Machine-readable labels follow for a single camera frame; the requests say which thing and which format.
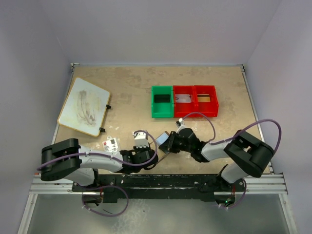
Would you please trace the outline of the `white magnetic stripe card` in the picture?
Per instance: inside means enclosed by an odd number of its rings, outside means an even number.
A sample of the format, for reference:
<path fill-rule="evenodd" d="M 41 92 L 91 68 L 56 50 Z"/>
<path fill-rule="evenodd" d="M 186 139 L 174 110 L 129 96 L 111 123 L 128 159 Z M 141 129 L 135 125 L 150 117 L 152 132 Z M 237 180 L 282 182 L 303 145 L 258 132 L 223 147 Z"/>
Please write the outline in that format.
<path fill-rule="evenodd" d="M 192 96 L 190 94 L 175 94 L 176 103 L 191 103 Z"/>

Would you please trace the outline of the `brown leather card holder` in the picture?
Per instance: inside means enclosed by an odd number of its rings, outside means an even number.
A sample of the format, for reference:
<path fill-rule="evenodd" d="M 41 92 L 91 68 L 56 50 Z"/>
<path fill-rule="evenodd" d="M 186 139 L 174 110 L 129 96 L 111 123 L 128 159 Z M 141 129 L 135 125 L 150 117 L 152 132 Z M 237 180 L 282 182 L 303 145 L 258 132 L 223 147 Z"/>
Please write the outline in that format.
<path fill-rule="evenodd" d="M 156 138 L 156 144 L 158 149 L 158 163 L 165 159 L 169 155 L 169 151 L 163 144 L 169 139 L 169 133 L 167 131 L 163 132 Z"/>

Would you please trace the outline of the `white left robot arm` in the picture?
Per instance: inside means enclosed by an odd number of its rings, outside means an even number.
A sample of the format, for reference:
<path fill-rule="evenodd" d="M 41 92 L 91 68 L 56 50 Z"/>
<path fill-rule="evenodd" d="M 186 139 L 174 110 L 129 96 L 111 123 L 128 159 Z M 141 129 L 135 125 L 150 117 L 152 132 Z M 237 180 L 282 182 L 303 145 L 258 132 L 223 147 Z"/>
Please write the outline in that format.
<path fill-rule="evenodd" d="M 44 147 L 38 167 L 41 180 L 64 178 L 95 191 L 100 187 L 99 169 L 128 175 L 147 170 L 158 162 L 157 152 L 147 140 L 131 150 L 123 150 L 117 138 L 110 138 L 103 142 L 103 147 L 103 151 L 96 151 L 81 146 L 76 138 Z"/>

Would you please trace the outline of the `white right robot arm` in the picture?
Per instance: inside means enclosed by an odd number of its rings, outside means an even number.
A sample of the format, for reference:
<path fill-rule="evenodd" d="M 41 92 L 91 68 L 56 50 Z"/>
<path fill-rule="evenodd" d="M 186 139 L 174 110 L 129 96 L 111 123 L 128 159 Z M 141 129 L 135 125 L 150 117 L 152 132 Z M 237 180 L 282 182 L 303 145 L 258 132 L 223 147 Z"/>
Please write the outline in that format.
<path fill-rule="evenodd" d="M 172 131 L 158 148 L 166 153 L 188 152 L 199 163 L 231 158 L 233 163 L 221 170 L 216 182 L 218 188 L 223 191 L 229 190 L 237 180 L 246 176 L 261 177 L 274 155 L 271 146 L 248 132 L 238 134 L 229 143 L 213 145 L 199 140 L 190 128 Z"/>

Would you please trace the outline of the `black card in bin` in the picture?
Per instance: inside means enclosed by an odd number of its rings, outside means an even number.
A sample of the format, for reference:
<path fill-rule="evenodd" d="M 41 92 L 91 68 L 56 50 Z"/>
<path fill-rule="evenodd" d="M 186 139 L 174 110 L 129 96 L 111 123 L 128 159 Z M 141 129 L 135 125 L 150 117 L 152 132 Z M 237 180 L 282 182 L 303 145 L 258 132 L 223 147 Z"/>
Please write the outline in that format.
<path fill-rule="evenodd" d="M 170 103 L 171 96 L 169 94 L 156 94 L 154 95 L 154 103 Z"/>

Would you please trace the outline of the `gold card in bin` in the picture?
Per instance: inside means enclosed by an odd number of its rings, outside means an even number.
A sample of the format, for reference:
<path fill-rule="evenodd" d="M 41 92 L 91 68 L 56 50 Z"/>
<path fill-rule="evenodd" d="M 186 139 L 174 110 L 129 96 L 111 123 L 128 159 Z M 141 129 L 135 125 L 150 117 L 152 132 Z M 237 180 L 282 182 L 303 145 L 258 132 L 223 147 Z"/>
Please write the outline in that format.
<path fill-rule="evenodd" d="M 197 100 L 199 103 L 202 103 L 202 102 L 211 102 L 211 98 L 209 95 L 198 95 L 197 96 Z"/>

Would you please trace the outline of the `clear plastic packet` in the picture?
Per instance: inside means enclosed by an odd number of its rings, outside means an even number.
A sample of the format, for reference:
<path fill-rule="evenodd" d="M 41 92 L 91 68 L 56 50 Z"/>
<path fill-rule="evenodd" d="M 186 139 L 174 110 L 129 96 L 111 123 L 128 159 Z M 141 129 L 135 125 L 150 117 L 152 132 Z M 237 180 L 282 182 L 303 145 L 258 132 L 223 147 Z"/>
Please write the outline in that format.
<path fill-rule="evenodd" d="M 108 153 L 116 153 L 121 150 L 120 145 L 119 145 L 119 140 L 114 137 L 114 138 L 107 138 L 106 141 L 102 142 L 103 148 L 105 152 Z"/>

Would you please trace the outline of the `green plastic bin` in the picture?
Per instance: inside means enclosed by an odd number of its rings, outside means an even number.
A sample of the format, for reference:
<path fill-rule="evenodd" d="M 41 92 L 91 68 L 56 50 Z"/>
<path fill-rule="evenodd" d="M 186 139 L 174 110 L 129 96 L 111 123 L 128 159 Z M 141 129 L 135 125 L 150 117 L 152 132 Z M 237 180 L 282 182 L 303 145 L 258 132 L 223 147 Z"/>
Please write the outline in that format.
<path fill-rule="evenodd" d="M 173 86 L 151 87 L 152 118 L 173 118 L 174 98 Z"/>

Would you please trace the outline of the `red bin right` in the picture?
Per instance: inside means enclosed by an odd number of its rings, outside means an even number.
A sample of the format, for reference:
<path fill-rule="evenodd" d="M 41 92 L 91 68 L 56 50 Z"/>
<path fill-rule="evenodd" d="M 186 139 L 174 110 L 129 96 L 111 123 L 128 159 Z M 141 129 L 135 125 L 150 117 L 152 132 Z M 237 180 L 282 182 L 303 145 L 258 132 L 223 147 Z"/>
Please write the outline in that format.
<path fill-rule="evenodd" d="M 216 88 L 213 85 L 196 85 L 196 96 L 209 95 L 211 102 L 198 102 L 198 111 L 207 117 L 217 117 L 219 111 L 219 102 L 216 95 Z"/>

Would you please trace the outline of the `white board yellow rim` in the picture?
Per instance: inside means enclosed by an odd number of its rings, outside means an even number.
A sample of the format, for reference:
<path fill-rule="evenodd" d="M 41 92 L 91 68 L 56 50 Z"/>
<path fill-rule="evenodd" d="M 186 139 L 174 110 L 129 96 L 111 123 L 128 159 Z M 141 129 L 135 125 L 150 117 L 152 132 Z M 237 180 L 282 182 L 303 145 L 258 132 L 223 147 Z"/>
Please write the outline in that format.
<path fill-rule="evenodd" d="M 98 137 L 111 93 L 81 78 L 74 78 L 58 117 L 58 124 Z"/>

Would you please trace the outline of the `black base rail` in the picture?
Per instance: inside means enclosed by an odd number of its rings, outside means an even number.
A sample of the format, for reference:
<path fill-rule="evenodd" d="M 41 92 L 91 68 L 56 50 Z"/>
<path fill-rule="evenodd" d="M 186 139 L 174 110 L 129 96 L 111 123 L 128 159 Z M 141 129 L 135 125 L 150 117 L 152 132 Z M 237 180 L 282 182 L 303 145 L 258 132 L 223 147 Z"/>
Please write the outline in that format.
<path fill-rule="evenodd" d="M 83 195 L 99 193 L 104 203 L 118 199 L 194 199 L 203 202 L 235 200 L 235 193 L 246 190 L 243 179 L 233 184 L 219 174 L 134 174 L 99 175 L 99 182 L 90 186 L 73 183 L 73 192 Z"/>

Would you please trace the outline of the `metal corner bracket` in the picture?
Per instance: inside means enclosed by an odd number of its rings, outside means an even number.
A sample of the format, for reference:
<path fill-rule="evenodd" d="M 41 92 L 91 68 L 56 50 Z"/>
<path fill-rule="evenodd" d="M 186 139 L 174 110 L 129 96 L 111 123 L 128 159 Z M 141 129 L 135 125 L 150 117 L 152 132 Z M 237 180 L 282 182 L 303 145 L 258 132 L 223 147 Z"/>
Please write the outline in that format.
<path fill-rule="evenodd" d="M 74 72 L 74 69 L 77 67 L 77 66 L 79 66 L 80 65 L 80 63 L 71 63 L 71 73 L 73 73 Z"/>

